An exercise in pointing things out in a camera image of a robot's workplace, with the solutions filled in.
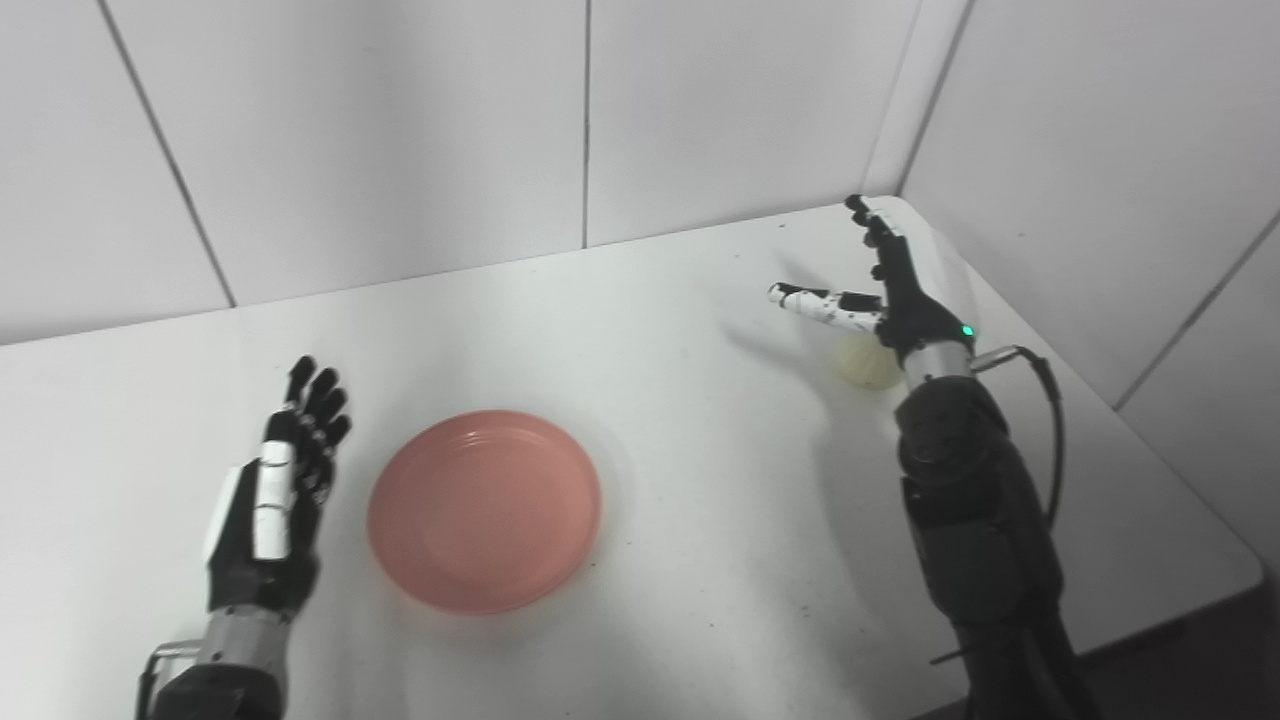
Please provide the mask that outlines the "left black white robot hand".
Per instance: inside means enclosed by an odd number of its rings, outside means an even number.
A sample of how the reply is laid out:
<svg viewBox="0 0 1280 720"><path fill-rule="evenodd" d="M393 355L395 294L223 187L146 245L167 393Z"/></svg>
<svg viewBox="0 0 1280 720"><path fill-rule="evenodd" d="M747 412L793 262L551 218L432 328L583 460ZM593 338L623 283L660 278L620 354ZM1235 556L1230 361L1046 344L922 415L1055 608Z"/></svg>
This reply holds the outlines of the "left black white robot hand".
<svg viewBox="0 0 1280 720"><path fill-rule="evenodd" d="M207 610L255 606L293 619L320 573L315 543L352 421L334 368L308 355L289 370L259 455L230 473L207 550Z"/></svg>

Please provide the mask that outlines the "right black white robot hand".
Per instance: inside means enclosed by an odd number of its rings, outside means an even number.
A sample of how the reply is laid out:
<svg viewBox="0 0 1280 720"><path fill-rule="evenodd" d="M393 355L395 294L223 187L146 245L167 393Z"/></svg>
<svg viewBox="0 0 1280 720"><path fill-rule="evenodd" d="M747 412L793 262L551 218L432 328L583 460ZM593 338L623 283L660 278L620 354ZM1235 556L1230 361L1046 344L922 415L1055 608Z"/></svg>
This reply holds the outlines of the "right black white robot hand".
<svg viewBox="0 0 1280 720"><path fill-rule="evenodd" d="M769 287L771 304L826 325L873 334L904 370L938 361L945 375L975 357L977 306L965 263L952 243L908 201L854 193L845 199L861 241L876 254L870 277L879 295Z"/></svg>

